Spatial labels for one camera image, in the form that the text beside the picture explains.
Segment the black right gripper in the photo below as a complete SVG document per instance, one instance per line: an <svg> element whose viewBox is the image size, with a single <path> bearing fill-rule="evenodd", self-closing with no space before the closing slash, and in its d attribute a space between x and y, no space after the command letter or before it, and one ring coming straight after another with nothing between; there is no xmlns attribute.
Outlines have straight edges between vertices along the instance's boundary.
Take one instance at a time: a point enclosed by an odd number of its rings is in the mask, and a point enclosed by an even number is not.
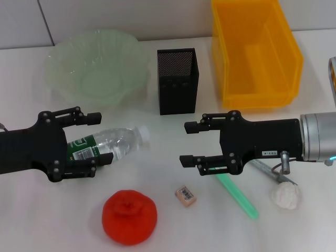
<svg viewBox="0 0 336 252"><path fill-rule="evenodd" d="M204 113L200 122L185 122L187 134L220 131L217 156L180 155L182 167L196 167L201 176L229 173L239 175L255 159L280 158L281 152L303 160L303 142L298 119L248 121L239 111Z"/></svg>

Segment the black mesh pen holder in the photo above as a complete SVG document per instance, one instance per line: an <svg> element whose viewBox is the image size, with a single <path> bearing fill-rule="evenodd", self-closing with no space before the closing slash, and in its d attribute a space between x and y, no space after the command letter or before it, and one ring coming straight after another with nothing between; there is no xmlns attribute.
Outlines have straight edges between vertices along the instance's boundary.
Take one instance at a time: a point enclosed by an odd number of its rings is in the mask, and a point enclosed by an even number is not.
<svg viewBox="0 0 336 252"><path fill-rule="evenodd" d="M160 115L194 113L199 80L195 49L158 50L157 66Z"/></svg>

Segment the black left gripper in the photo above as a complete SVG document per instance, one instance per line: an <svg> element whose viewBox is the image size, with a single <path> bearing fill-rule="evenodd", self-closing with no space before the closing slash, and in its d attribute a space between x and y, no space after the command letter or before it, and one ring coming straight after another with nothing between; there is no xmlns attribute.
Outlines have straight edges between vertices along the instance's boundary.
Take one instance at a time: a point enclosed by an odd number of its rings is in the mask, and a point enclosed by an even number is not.
<svg viewBox="0 0 336 252"><path fill-rule="evenodd" d="M112 163L113 153L66 161L67 141L62 125L97 125L101 120L100 112L85 115L80 107L73 107L43 111L27 129L0 132L0 174L39 170L51 182L94 177L98 166Z"/></svg>

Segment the pale green glass fruit plate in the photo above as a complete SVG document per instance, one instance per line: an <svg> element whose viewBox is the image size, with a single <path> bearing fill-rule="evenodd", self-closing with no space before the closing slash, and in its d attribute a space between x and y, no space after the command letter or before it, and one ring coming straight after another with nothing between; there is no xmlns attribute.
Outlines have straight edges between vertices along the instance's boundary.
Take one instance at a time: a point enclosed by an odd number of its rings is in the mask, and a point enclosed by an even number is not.
<svg viewBox="0 0 336 252"><path fill-rule="evenodd" d="M45 60L45 83L80 106L115 106L146 86L149 61L134 36L89 30L53 48Z"/></svg>

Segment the grey glitter pen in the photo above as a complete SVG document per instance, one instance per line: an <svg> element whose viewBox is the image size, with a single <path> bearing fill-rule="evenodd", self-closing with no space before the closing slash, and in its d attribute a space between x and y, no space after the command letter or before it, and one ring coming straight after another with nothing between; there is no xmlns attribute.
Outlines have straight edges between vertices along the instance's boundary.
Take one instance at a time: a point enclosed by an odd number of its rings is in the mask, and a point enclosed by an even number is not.
<svg viewBox="0 0 336 252"><path fill-rule="evenodd" d="M289 178L285 177L284 175L277 175L271 171L271 167L268 166L267 164L263 163L260 160L252 160L249 161L249 164L252 165L254 168L260 170L264 174L266 174L268 177L276 181L278 184L284 183L284 182L289 182L292 183L293 185L297 185L294 181L290 180Z"/></svg>

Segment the green pen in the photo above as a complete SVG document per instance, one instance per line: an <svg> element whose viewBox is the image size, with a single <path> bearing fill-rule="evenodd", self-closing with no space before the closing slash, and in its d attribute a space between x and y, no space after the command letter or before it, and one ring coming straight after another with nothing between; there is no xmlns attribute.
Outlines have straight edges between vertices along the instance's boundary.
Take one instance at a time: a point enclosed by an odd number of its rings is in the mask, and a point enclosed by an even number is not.
<svg viewBox="0 0 336 252"><path fill-rule="evenodd" d="M215 174L214 176L250 219L258 219L257 208L227 174Z"/></svg>

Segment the beige eraser with barcode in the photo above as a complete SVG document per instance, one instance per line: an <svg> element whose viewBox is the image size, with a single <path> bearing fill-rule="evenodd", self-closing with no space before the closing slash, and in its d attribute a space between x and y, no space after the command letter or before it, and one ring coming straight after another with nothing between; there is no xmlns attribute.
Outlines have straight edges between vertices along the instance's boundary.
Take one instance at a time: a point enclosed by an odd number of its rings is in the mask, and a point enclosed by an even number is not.
<svg viewBox="0 0 336 252"><path fill-rule="evenodd" d="M197 201L197 197L194 196L194 194L185 185L175 191L175 196L185 207L189 207Z"/></svg>

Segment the clear green-label water bottle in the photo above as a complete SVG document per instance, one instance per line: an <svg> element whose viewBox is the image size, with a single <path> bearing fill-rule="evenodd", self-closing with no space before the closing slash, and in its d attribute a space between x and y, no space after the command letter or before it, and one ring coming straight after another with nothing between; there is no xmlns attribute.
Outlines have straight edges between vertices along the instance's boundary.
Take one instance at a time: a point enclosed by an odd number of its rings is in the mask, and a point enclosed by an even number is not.
<svg viewBox="0 0 336 252"><path fill-rule="evenodd" d="M150 132L144 125L133 129L106 129L69 142L67 158L70 161L86 160L112 153L112 161L115 162L141 146L148 145L149 140Z"/></svg>

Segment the white paper ball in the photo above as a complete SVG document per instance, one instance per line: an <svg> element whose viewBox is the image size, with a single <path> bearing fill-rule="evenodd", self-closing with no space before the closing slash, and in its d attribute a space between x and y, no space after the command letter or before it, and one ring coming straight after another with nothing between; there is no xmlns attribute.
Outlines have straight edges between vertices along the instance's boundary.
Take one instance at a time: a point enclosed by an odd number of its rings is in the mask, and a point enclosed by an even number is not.
<svg viewBox="0 0 336 252"><path fill-rule="evenodd" d="M298 185L282 182L272 189L270 198L278 207L294 210L301 202L301 193Z"/></svg>

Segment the yellow plastic bin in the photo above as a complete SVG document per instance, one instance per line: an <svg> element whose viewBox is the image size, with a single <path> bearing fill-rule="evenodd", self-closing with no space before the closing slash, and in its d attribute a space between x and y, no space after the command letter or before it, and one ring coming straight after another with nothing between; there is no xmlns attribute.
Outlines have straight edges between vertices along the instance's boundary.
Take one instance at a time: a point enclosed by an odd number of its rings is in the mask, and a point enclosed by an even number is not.
<svg viewBox="0 0 336 252"><path fill-rule="evenodd" d="M303 55L278 0L212 0L212 55L222 106L271 109L298 95Z"/></svg>

